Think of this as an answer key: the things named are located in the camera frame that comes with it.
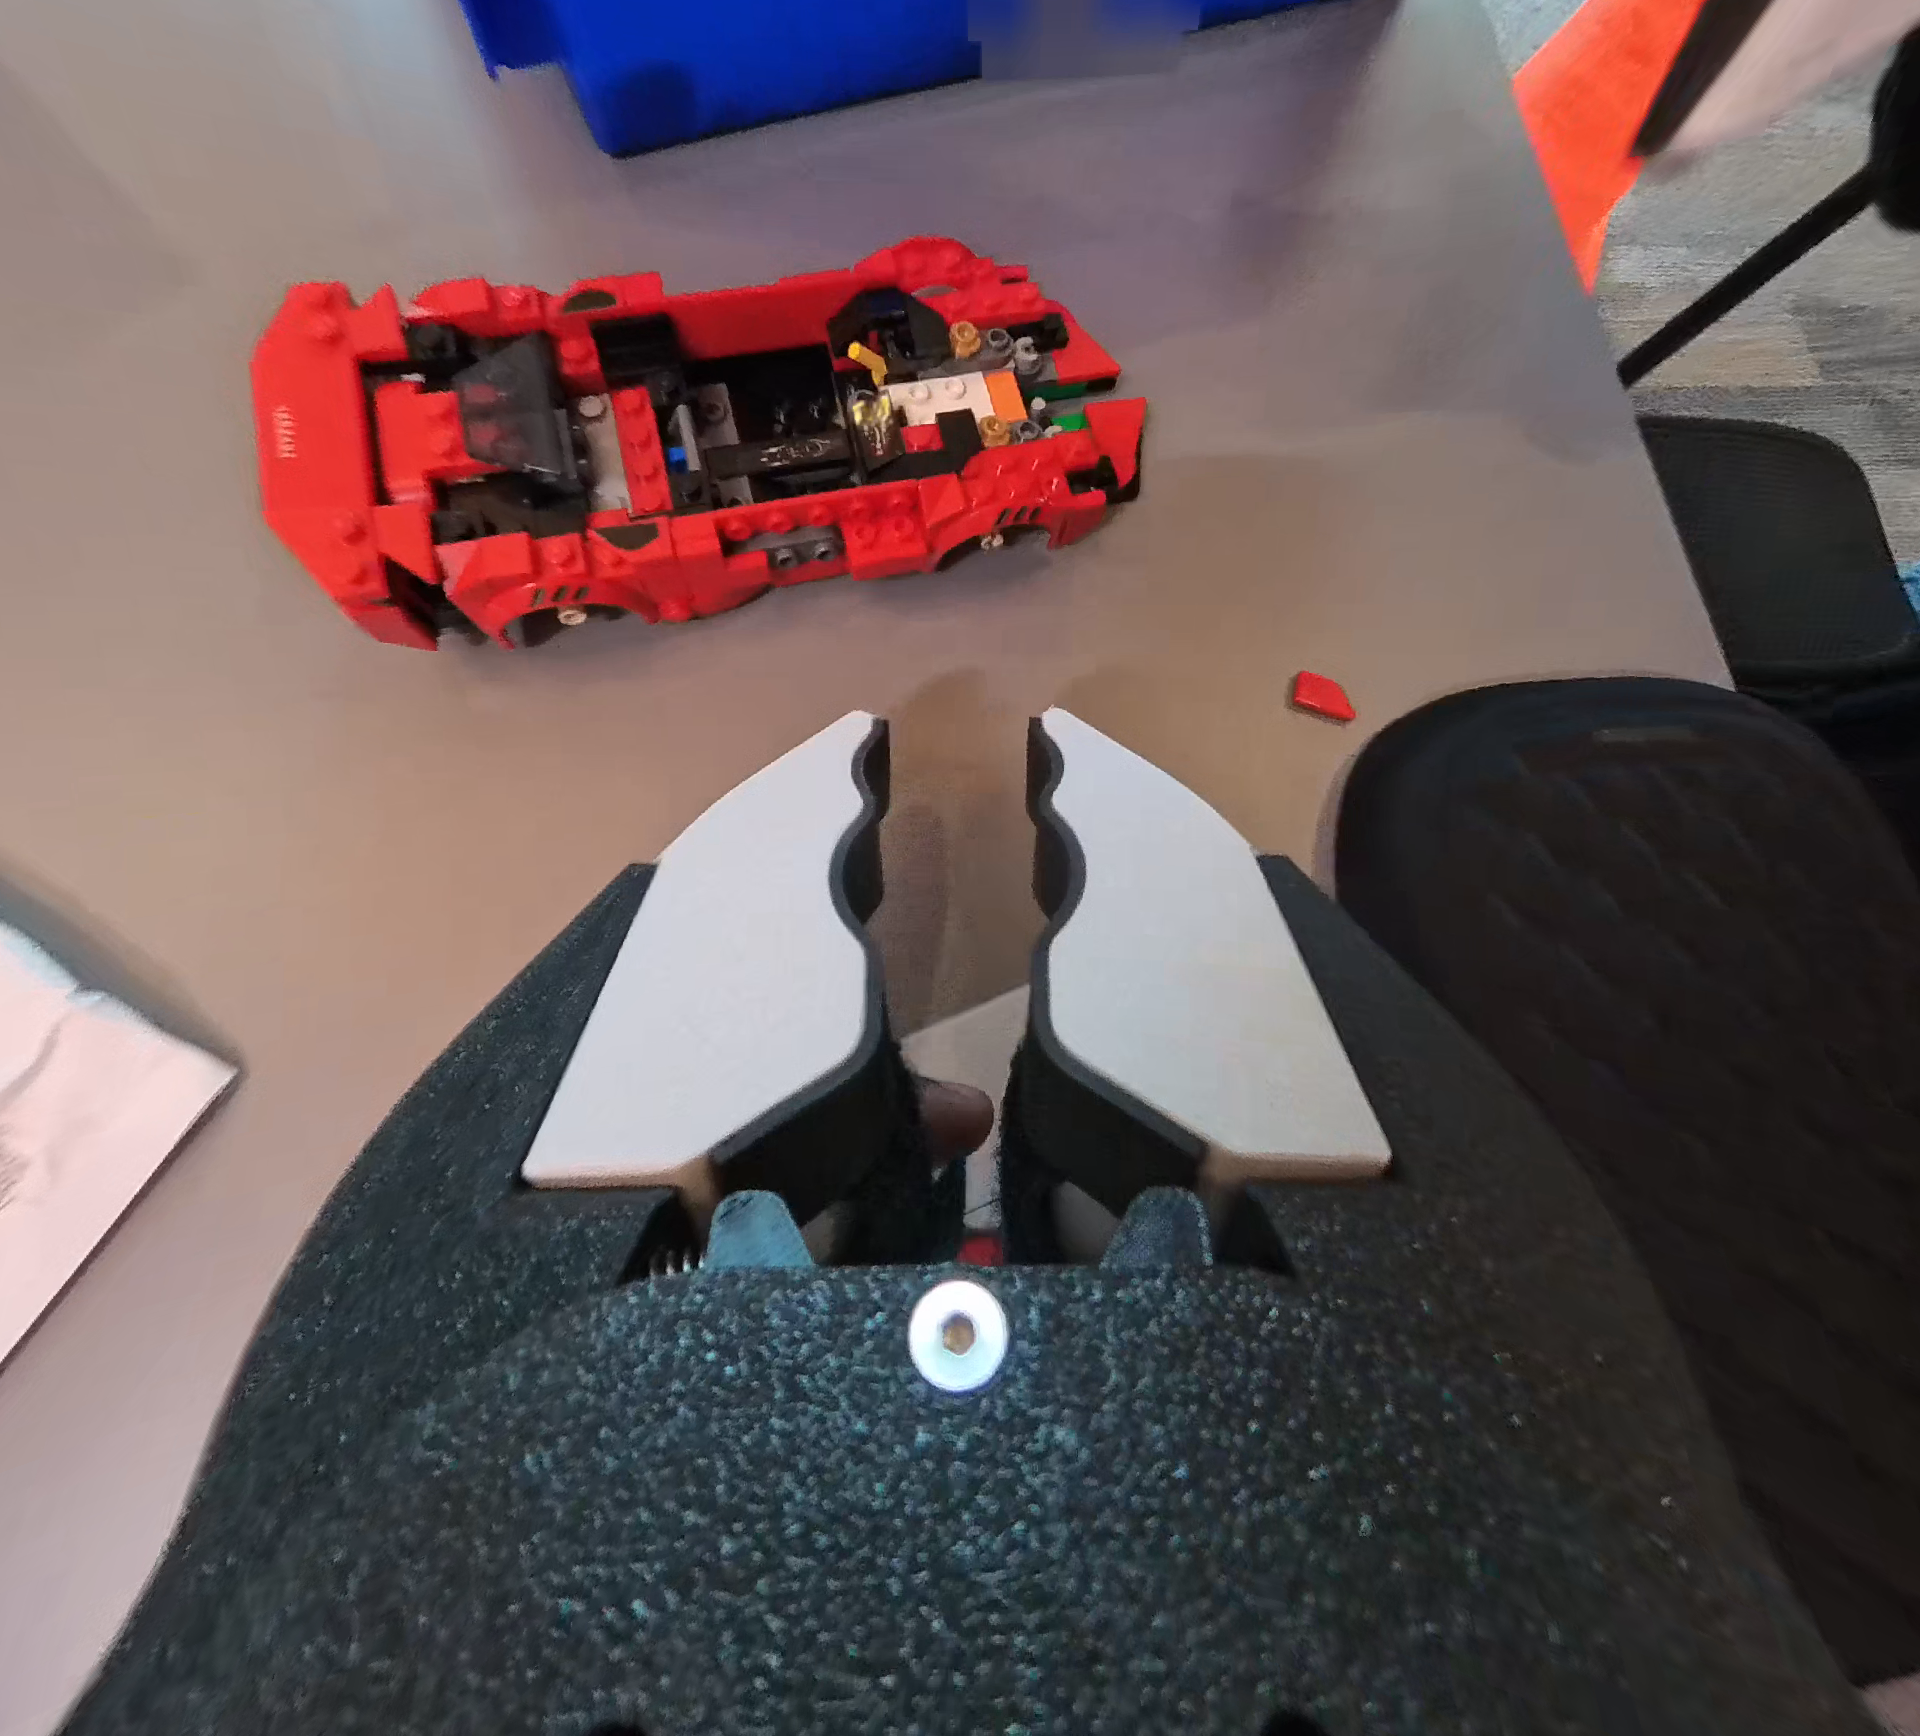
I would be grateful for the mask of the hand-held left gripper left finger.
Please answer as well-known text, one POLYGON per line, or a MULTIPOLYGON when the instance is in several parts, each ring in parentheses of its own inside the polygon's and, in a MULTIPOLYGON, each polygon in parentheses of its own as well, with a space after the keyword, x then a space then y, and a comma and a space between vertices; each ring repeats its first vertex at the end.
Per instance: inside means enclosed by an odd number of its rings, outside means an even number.
POLYGON ((652 865, 520 1177, 532 1190, 856 1190, 921 1152, 871 920, 888 724, 853 709, 652 865))

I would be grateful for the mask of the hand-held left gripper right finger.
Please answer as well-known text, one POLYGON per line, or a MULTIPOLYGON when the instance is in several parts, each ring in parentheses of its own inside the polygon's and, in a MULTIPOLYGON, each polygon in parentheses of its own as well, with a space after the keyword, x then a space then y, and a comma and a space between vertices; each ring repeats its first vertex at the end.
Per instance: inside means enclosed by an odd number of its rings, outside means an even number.
POLYGON ((1045 915, 1021 1141, 1070 1186, 1357 1183, 1389 1136, 1254 844, 1066 708, 1028 721, 1045 915))

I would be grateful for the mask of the white instruction sheet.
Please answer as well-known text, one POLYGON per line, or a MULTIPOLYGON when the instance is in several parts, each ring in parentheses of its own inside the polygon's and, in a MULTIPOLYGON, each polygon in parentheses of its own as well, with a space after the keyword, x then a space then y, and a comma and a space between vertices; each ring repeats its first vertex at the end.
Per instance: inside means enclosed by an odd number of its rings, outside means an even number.
POLYGON ((221 1053, 5 928, 5 1362, 236 1080, 221 1053))

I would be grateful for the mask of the red toy brick car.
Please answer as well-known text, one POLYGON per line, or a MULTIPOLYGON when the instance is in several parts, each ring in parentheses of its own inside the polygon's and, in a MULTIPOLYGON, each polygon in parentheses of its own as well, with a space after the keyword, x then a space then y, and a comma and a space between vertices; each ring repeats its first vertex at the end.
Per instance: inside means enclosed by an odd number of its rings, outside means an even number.
POLYGON ((1077 545, 1138 500, 1148 409, 1025 266, 931 233, 705 292, 302 282, 250 378, 264 522, 427 652, 1077 545))

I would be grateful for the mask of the black mesh office chair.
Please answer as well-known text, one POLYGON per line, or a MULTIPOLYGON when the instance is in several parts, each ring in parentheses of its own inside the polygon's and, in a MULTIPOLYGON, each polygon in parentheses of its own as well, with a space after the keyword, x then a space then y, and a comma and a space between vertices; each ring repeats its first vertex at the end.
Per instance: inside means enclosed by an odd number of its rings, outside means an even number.
POLYGON ((1917 607, 1845 447, 1745 418, 1636 427, 1740 692, 1786 709, 1917 692, 1917 607))

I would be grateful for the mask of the black metal pole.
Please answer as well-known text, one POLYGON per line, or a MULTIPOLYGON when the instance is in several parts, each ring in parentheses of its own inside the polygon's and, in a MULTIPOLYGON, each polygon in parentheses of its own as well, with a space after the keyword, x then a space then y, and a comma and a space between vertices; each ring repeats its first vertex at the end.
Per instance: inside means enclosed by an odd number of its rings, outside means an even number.
POLYGON ((1621 385, 1632 390, 1646 376, 1666 365, 1794 263, 1806 260, 1817 248, 1855 223, 1875 201, 1875 169, 1860 166, 1838 187, 1736 261, 1717 283, 1710 283, 1687 308, 1680 308, 1621 356, 1616 363, 1621 385))

